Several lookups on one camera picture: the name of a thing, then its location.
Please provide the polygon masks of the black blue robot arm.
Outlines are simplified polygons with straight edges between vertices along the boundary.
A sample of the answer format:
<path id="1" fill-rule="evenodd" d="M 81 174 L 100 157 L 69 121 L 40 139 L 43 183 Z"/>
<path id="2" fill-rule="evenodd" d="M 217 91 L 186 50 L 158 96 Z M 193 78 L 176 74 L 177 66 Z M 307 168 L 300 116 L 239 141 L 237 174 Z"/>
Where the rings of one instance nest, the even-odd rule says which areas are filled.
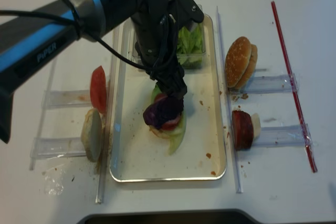
<path id="1" fill-rule="evenodd" d="M 3 10 L 1 25 L 1 140 L 11 137 L 13 95 L 25 81 L 80 38 L 102 42 L 127 19 L 135 25 L 139 69 L 165 94 L 187 93 L 177 60 L 181 28 L 204 20 L 194 0 L 56 0 L 34 11 Z"/>

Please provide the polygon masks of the black covered gripper finger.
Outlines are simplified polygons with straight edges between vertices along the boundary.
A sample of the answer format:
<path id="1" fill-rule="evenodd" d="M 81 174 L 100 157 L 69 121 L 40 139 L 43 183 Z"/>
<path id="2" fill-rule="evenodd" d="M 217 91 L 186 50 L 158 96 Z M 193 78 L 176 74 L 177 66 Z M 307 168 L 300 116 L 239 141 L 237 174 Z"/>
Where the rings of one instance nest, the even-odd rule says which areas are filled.
<path id="1" fill-rule="evenodd" d="M 178 100 L 183 99 L 187 93 L 187 86 L 183 78 L 184 69 L 179 63 L 155 76 L 156 84 L 161 92 Z"/>

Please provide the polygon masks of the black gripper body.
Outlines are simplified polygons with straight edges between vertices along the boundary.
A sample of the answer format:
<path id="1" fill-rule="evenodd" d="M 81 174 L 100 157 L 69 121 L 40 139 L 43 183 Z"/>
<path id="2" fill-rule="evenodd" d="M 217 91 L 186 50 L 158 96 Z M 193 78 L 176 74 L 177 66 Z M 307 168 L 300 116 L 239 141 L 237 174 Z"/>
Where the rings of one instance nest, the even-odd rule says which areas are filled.
<path id="1" fill-rule="evenodd" d="M 204 52 L 204 13 L 194 0 L 141 0 L 131 20 L 135 49 L 150 77 L 178 63 L 194 68 L 190 58 Z"/>

